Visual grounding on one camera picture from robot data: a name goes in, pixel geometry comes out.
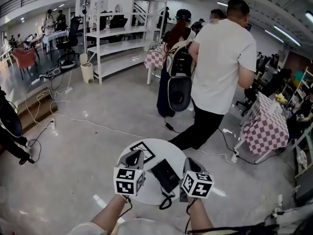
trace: checkered tablecloth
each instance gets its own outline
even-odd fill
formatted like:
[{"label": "checkered tablecloth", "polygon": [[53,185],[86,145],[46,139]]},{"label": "checkered tablecloth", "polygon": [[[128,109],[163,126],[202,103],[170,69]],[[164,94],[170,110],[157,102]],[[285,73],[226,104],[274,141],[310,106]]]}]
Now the checkered tablecloth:
[{"label": "checkered tablecloth", "polygon": [[286,119],[276,111],[272,115],[268,114],[271,102],[268,97],[259,93],[251,108],[248,122],[242,126],[243,137],[253,154],[284,147],[288,143]]},{"label": "checkered tablecloth", "polygon": [[160,52],[150,50],[148,51],[144,65],[147,69],[152,68],[161,70],[163,68],[163,56]]}]

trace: stair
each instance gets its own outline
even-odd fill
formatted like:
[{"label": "stair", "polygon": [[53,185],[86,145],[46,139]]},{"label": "stair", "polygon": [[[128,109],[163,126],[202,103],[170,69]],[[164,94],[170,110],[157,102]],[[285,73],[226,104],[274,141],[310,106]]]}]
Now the stair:
[{"label": "stair", "polygon": [[[40,103],[37,101],[37,95],[42,93],[43,91],[46,91],[46,90],[48,90],[48,88],[44,88],[43,90],[41,90],[40,92],[36,93],[35,95],[29,97],[26,100],[28,109],[31,112],[31,114],[33,115],[33,117],[36,116],[37,111],[38,111],[38,107],[40,105],[38,114],[35,118],[35,120],[37,122],[40,122],[40,121],[44,120],[45,118],[47,118],[48,116],[51,115],[50,104],[54,101],[54,99],[51,97],[50,93],[45,92],[43,97],[39,100]],[[22,123],[23,134],[24,134],[25,132],[27,132],[31,128],[33,128],[36,125],[36,123],[34,122],[32,116],[29,114],[25,101],[23,101],[21,104],[19,104],[17,106],[17,108],[19,110],[18,116],[19,116],[20,121]],[[53,103],[51,105],[51,110],[52,110],[52,112],[56,112],[58,110],[58,106],[56,103]],[[3,153],[3,151],[4,151],[4,149],[0,146],[0,155]]]}]

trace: fluorescent light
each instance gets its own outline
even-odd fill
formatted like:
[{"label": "fluorescent light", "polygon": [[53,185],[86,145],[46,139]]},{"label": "fluorescent light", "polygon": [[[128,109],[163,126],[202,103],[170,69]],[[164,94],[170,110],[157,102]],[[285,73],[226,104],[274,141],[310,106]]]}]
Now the fluorescent light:
[{"label": "fluorescent light", "polygon": [[217,2],[219,5],[223,5],[223,6],[226,6],[228,7],[228,5],[226,3],[223,3],[223,2]]},{"label": "fluorescent light", "polygon": [[293,39],[289,34],[284,32],[281,28],[274,26],[275,29],[277,29],[279,32],[283,33],[286,37],[288,37],[291,41],[293,41],[296,45],[301,46],[295,39]]},{"label": "fluorescent light", "polygon": [[311,23],[313,23],[313,14],[311,11],[307,11],[305,16],[311,21]]},{"label": "fluorescent light", "polygon": [[271,35],[272,37],[276,38],[277,40],[279,40],[280,42],[284,42],[283,40],[281,40],[279,37],[275,36],[274,34],[270,33],[269,31],[265,30],[265,32],[269,35]]}]

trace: orange armchair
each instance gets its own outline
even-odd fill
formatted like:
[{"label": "orange armchair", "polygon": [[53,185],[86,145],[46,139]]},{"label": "orange armchair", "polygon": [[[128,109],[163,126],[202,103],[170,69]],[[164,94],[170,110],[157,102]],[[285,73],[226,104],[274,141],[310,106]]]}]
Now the orange armchair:
[{"label": "orange armchair", "polygon": [[36,64],[36,52],[34,49],[23,50],[19,48],[15,48],[12,51],[12,56],[15,58],[18,68],[20,69],[22,80],[23,74],[22,70],[25,73],[24,68],[28,68],[29,66],[37,65]]}]

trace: table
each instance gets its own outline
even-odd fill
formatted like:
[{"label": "table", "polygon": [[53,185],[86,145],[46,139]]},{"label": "table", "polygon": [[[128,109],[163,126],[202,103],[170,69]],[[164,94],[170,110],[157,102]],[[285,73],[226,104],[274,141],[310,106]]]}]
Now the table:
[{"label": "table", "polygon": [[264,153],[256,163],[259,163],[272,150],[284,147],[288,143],[286,119],[276,111],[272,115],[268,113],[271,103],[268,97],[259,92],[246,115],[247,121],[241,129],[241,141],[234,147],[236,151],[246,141],[253,154]]},{"label": "table", "polygon": [[53,39],[56,39],[56,38],[59,38],[59,37],[64,37],[64,36],[68,36],[68,32],[67,31],[56,31],[50,35],[45,35],[44,38],[43,38],[43,43],[44,44],[48,44],[50,43],[50,58],[52,60],[52,40]]},{"label": "table", "polygon": [[[175,173],[179,176],[180,179],[182,179],[182,170],[184,167],[186,156],[179,148],[165,140],[143,139],[129,145],[122,152],[122,154],[118,158],[118,161],[122,156],[131,151],[131,147],[140,142],[144,142],[146,146],[155,154],[155,157],[143,165],[143,169],[146,172],[146,180],[144,182],[144,185],[138,192],[138,195],[133,199],[143,204],[158,206],[162,203],[165,197],[161,193],[159,181],[154,177],[151,172],[148,172],[148,170],[161,162],[163,159],[166,159],[175,171]],[[175,197],[172,198],[172,200],[179,198],[179,186],[177,186],[173,190],[173,193],[175,194]]]},{"label": "table", "polygon": [[13,63],[12,63],[12,60],[11,60],[11,57],[10,57],[10,52],[11,52],[12,48],[10,48],[9,50],[5,51],[0,58],[2,58],[2,61],[4,60],[4,56],[8,57],[10,62],[11,62],[11,65],[12,65],[12,68],[13,68]]},{"label": "table", "polygon": [[40,40],[41,40],[41,37],[38,37],[38,38],[33,39],[32,41],[30,41],[30,47],[33,47],[33,48],[35,49],[35,52],[36,52],[36,54],[37,54],[38,59],[40,59],[40,57],[39,57],[39,54],[38,54],[38,52],[37,52],[37,50],[36,50],[36,44],[37,44],[38,41],[40,41]]}]

